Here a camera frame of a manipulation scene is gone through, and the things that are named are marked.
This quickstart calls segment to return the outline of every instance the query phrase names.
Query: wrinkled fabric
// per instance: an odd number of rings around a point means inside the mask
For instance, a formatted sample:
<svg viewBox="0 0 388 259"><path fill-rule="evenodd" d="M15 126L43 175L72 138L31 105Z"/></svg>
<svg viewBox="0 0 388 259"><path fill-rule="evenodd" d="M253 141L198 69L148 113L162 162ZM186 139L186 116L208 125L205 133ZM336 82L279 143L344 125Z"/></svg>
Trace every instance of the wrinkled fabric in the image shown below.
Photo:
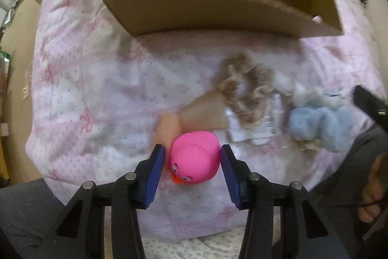
<svg viewBox="0 0 388 259"><path fill-rule="evenodd" d="M364 84L384 95L361 4L336 2L345 35L296 40L234 31L131 37L102 0L43 0L26 152L63 203L85 181L115 181L149 156L158 115L213 89L222 61L242 50L306 87L320 85L349 96L354 85ZM371 124L353 111L351 141ZM230 143L226 131L215 133L221 144ZM304 154L291 143L286 148L274 142L231 146L238 159L270 181L302 181L308 189L346 155L346 150ZM174 241L238 227L246 213L231 203L219 170L195 186L175 185L163 175L155 201L138 212L138 219L142 236Z"/></svg>

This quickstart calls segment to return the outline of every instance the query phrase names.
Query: beige floor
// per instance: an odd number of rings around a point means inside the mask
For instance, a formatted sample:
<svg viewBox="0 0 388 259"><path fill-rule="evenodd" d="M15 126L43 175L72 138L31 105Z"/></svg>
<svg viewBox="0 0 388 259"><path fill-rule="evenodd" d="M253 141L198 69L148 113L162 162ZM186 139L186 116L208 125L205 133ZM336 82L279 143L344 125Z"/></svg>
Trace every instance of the beige floor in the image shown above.
<svg viewBox="0 0 388 259"><path fill-rule="evenodd" d="M367 15L375 32L381 73L388 88L388 2L369 0ZM26 0L17 10L14 22L6 31L1 46L13 53L12 75L5 103L5 121L9 123L10 135L5 143L5 152L12 183L21 183L40 177L39 172L27 158L24 146L32 125L31 97L23 99L26 70L31 70L34 35L39 5L34 0Z"/></svg>

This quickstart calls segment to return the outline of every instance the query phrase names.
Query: blue gripper pad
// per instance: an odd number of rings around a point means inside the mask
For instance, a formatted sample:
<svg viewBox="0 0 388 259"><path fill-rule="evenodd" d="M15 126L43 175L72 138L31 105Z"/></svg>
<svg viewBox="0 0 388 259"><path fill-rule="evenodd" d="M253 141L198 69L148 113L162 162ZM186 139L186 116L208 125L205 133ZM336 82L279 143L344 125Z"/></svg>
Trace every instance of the blue gripper pad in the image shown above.
<svg viewBox="0 0 388 259"><path fill-rule="evenodd" d="M236 159L229 145L223 145L221 147L221 167L230 199L239 210L248 209L252 200L252 193L247 183L251 173L248 165Z"/></svg>
<svg viewBox="0 0 388 259"><path fill-rule="evenodd" d="M160 175L164 166L164 147L157 144L149 159L141 161L135 173L139 176L139 195L142 209L147 209L154 201Z"/></svg>

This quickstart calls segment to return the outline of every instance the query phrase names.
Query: duck's head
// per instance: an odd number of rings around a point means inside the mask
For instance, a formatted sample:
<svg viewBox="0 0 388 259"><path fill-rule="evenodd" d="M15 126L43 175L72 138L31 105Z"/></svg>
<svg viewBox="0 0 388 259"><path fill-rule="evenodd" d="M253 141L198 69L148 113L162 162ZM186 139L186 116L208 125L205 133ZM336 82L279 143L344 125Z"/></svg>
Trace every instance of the duck's head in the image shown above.
<svg viewBox="0 0 388 259"><path fill-rule="evenodd" d="M198 184L209 180L211 174L209 153L200 145L181 148L171 160L171 178L177 184Z"/></svg>

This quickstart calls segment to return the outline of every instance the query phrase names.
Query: duck's orange beak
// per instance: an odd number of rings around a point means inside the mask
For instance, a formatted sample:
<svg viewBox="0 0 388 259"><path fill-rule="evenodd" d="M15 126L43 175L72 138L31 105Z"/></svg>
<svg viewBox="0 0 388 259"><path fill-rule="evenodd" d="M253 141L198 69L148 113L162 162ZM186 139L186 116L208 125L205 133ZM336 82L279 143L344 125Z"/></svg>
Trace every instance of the duck's orange beak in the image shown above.
<svg viewBox="0 0 388 259"><path fill-rule="evenodd" d="M183 179L177 177L177 175L175 175L174 173L171 173L171 179L176 184L185 184L186 183Z"/></svg>

